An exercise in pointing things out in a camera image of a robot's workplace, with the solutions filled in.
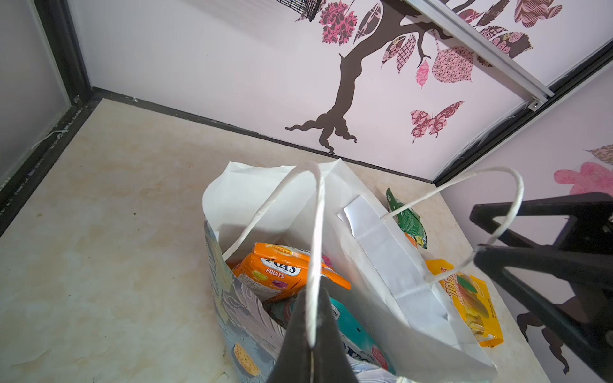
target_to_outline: rope handle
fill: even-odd
[[[319,295],[319,283],[321,279],[321,244],[324,228],[324,201],[325,188],[324,177],[321,174],[319,166],[316,162],[309,161],[305,164],[294,167],[281,180],[279,185],[272,192],[270,197],[260,206],[260,209],[253,215],[249,224],[245,227],[239,238],[224,252],[222,255],[224,260],[227,260],[238,247],[243,243],[247,235],[262,219],[264,214],[270,209],[273,203],[277,200],[281,191],[296,178],[299,174],[310,172],[315,177],[316,183],[316,208],[315,208],[315,226],[313,228],[313,237],[311,239],[311,259],[308,264],[308,273],[306,275],[306,299],[305,299],[305,326],[306,340],[311,348],[315,347],[315,336],[317,334],[317,304]]]
[[[412,201],[410,203],[407,203],[406,205],[401,206],[400,208],[397,208],[394,211],[390,211],[388,214],[385,214],[383,217],[381,217],[381,219],[389,219],[394,217],[395,215],[398,215],[400,213],[402,213],[403,211],[407,210],[408,208],[412,207],[413,205],[422,202],[423,200],[426,200],[428,198],[430,198],[431,196],[441,192],[442,190],[448,188],[449,186],[455,185],[459,182],[462,181],[466,181],[469,178],[472,178],[476,175],[479,175],[481,173],[487,173],[487,172],[504,172],[504,173],[509,173],[510,175],[513,176],[513,178],[515,178],[515,182],[517,184],[517,190],[515,192],[515,199],[513,200],[513,203],[511,204],[511,207],[509,209],[509,212],[506,214],[504,221],[502,222],[502,224],[500,226],[498,226],[498,228],[494,231],[494,233],[492,233],[492,235],[490,236],[490,238],[486,241],[486,245],[492,245],[494,242],[496,242],[496,240],[498,239],[498,237],[500,237],[500,235],[502,233],[505,232],[506,229],[509,228],[509,226],[511,225],[511,223],[513,222],[513,220],[515,219],[515,217],[517,216],[517,212],[519,211],[519,208],[522,205],[522,200],[524,199],[524,180],[522,179],[522,176],[514,169],[511,169],[509,167],[506,166],[494,166],[494,167],[489,167],[486,169],[480,169],[480,170],[476,170],[474,172],[468,172],[465,173],[463,175],[460,175],[456,178],[454,178],[453,180],[442,184],[441,186],[439,186],[438,188],[434,189],[433,191],[426,193],[425,195],[423,195],[422,197],[416,199],[415,201]],[[476,254],[476,247],[473,249],[473,251],[471,252],[471,254],[465,259],[463,260],[458,266],[456,266],[455,268],[453,268],[453,270],[449,270],[449,271],[445,271],[444,273],[438,274],[436,276],[432,276],[431,278],[426,278],[426,283],[427,284],[434,284],[437,283],[438,281],[442,281],[443,279],[447,278],[450,275],[456,274],[458,271],[460,271],[461,269],[465,268],[466,266],[468,266],[474,259],[474,255]]]

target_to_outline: yellow candy bag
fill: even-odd
[[[454,267],[442,259],[427,260],[425,264],[434,275]],[[442,280],[441,286],[454,301],[455,308],[460,312],[462,319],[471,329],[481,347],[494,347],[504,341],[502,329],[484,281],[472,275],[457,273]]]
[[[256,243],[232,272],[261,301],[276,301],[298,294],[307,284],[309,253],[287,246]],[[321,274],[351,290],[349,281],[338,275],[330,260],[322,256]]]

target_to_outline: floor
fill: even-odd
[[[210,292],[201,198],[229,161],[331,158],[103,100],[0,237],[1,382],[235,382]],[[349,164],[384,202],[433,185]],[[470,246],[443,199],[416,207],[428,259]],[[471,273],[487,279],[478,270]],[[548,382],[500,296],[497,383]]]

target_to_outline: black wire basket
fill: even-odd
[[[319,12],[319,6],[322,0],[277,0],[284,6],[288,6],[294,11],[300,14],[300,19],[308,19],[313,21],[317,12]]]

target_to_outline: teal package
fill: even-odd
[[[292,311],[294,310],[295,298],[265,303],[265,309],[280,325],[287,328]],[[388,370],[396,374],[389,363],[387,356],[381,351],[374,339],[366,332],[362,325],[336,299],[330,298],[334,319],[337,321],[343,348],[347,355],[353,359],[362,360]]]

